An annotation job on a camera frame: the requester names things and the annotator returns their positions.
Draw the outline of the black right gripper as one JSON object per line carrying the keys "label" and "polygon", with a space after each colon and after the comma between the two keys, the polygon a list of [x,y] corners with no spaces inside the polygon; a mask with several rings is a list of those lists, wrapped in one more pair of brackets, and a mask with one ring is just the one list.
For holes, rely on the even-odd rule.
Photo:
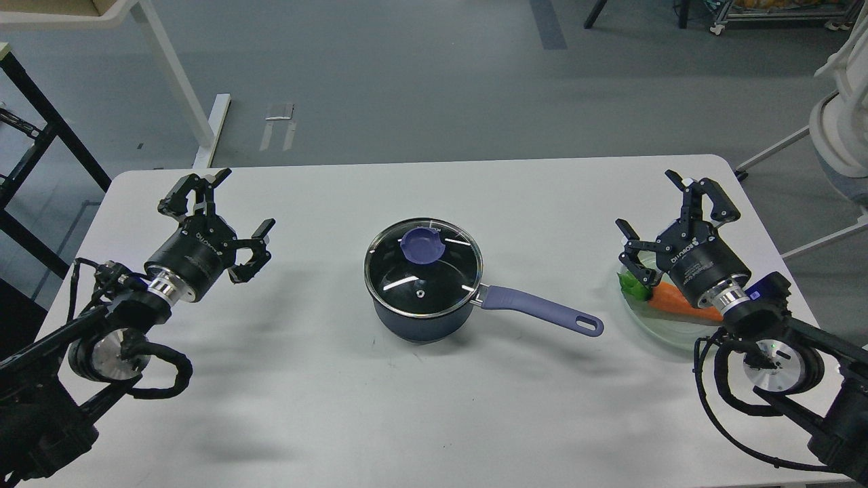
{"label": "black right gripper", "polygon": [[[746,285],[751,277],[751,271],[719,237],[717,229],[740,220],[741,213],[716,180],[703,178],[684,183],[670,169],[665,176],[682,192],[678,219],[654,242],[643,241],[626,220],[616,219],[617,228],[626,238],[618,259],[642,285],[657,287],[664,272],[691,306],[706,308],[703,296],[720,282],[733,280]],[[704,197],[712,203],[710,220],[704,217]],[[660,271],[644,266],[640,252],[657,254]]]}

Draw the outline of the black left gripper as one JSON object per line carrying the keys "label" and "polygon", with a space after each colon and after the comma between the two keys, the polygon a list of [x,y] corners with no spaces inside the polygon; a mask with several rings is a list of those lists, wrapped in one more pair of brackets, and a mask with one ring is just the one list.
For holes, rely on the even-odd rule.
{"label": "black left gripper", "polygon": [[[183,222],[145,262],[144,269],[149,276],[167,270],[180,278],[187,288],[185,302],[199,302],[226,269],[231,281],[241,284],[251,281],[272,259],[267,244],[276,220],[263,220],[250,238],[238,240],[235,229],[217,216],[214,191],[231,173],[221,169],[210,176],[184,176],[157,204],[160,214]],[[242,249],[251,256],[236,264],[235,252]]]}

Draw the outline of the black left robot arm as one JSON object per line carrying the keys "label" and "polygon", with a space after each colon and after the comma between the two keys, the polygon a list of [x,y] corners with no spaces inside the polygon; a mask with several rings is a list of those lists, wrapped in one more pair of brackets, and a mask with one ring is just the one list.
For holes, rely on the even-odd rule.
{"label": "black left robot arm", "polygon": [[[96,421],[122,398],[162,401],[187,389],[192,362],[146,336],[178,302],[199,302],[220,275],[251,281],[271,259],[273,219],[241,239],[215,209],[214,192],[231,174],[190,174],[159,201],[174,232],[134,272],[118,262],[77,258],[69,279],[68,321],[2,361],[2,485],[49,478],[89,451]],[[79,268],[95,285],[80,312]]]}

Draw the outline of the white robot base right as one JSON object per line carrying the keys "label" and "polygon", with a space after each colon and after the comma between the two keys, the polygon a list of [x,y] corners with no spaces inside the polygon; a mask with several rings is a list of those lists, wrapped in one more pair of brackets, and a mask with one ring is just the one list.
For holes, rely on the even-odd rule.
{"label": "white robot base right", "polygon": [[803,137],[810,137],[818,163],[830,185],[860,209],[856,224],[782,254],[790,260],[831,246],[866,231],[867,207],[867,20],[862,6],[850,28],[850,36],[815,72],[815,77],[831,78],[835,90],[813,107],[802,129],[776,142],[735,167],[739,180],[747,178],[753,165],[766,160]]}

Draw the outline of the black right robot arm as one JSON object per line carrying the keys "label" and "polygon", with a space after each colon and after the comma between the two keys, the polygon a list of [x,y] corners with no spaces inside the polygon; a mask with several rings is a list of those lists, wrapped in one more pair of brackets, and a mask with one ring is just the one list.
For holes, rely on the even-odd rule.
{"label": "black right robot arm", "polygon": [[[715,180],[667,178],[682,194],[681,213],[653,241],[643,241],[626,220],[619,260],[649,304],[672,313],[713,309],[720,324],[692,347],[692,373],[708,420],[738,450],[777,468],[827,472],[866,485],[866,351],[793,317],[790,281],[772,272],[747,285],[751,273],[719,228],[740,212]],[[782,460],[737,441],[707,401],[703,365],[716,349],[713,377],[729,407],[756,418],[784,417],[808,432],[818,463]]]}

